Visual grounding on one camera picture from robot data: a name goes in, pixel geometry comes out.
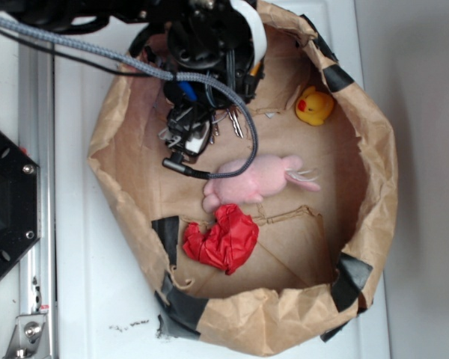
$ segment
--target white wall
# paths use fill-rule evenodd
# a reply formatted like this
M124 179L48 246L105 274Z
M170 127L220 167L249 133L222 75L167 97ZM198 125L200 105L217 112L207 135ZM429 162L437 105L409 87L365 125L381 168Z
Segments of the white wall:
M18 46L0 36L0 130L15 143L18 140ZM19 268L0 282L0 358L12 337L19 315Z
M391 353L449 358L449 0L355 3L365 87L400 160L385 270Z

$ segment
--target metal key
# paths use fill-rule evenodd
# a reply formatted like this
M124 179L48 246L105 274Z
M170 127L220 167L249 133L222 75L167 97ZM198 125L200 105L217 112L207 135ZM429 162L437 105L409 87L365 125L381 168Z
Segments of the metal key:
M238 114L235 108L232 108L231 110L228 109L226 110L228 116L231 119L231 122L233 123L233 128L234 128L234 133L236 133L236 136L238 136L239 138L244 138L245 136L243 136L242 134L242 130L241 130L241 126L239 125L239 121L238 121Z

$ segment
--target blue component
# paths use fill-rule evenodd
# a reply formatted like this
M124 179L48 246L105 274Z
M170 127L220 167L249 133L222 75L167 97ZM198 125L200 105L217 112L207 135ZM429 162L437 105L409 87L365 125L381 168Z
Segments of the blue component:
M196 101L198 100L198 97L196 96L195 91L193 90L192 86L187 81L179 81L178 86L183 90L183 92L187 95L190 101Z

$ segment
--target pink plush bunny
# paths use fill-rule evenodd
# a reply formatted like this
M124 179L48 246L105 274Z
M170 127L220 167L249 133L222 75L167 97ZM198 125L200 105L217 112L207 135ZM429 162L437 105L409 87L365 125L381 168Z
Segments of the pink plush bunny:
M228 162L219 168L219 173L236 171L245 163L244 159ZM257 156L249 168L239 176L211 179L204 186L203 209L216 211L222 204L260 203L264 197L273 196L293 182L308 191L321 188L313 179L306 179L298 172L302 160L298 156L280 158L274 155Z

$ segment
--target stuffed animal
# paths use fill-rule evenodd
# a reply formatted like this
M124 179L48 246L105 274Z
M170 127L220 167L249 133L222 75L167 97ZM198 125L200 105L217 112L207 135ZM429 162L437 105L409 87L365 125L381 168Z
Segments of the stuffed animal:
M312 126L319 126L328 118L334 107L335 101L331 96L310 86L296 102L296 116Z
M244 159L228 162L219 168L219 173L236 171L245 163ZM273 196L286 187L288 182L295 183L308 191L321 188L313 179L302 176L311 171L299 172L303 163L298 156L280 158L274 155L261 155L249 168L236 177L211 179L204 186L203 209L214 212L222 204L260 203L264 197Z

